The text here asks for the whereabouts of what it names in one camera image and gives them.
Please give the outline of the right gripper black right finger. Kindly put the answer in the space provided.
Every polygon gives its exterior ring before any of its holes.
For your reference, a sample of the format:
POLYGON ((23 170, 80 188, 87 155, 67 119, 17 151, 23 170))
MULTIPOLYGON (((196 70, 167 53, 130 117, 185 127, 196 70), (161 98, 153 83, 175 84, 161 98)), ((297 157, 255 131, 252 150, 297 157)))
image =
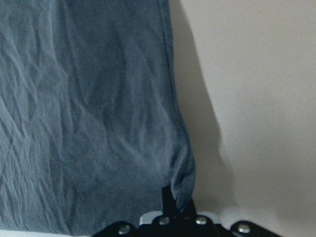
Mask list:
POLYGON ((193 218, 197 215, 196 207, 193 198, 190 199, 187 206, 184 209, 184 219, 193 218))

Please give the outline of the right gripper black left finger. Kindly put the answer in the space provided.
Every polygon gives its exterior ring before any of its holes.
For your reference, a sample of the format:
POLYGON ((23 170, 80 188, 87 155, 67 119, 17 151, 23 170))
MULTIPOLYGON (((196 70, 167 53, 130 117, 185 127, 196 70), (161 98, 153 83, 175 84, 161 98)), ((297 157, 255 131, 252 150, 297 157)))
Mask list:
POLYGON ((171 187, 162 188, 162 213, 164 216, 177 216, 178 209, 176 206, 176 201, 173 198, 171 187))

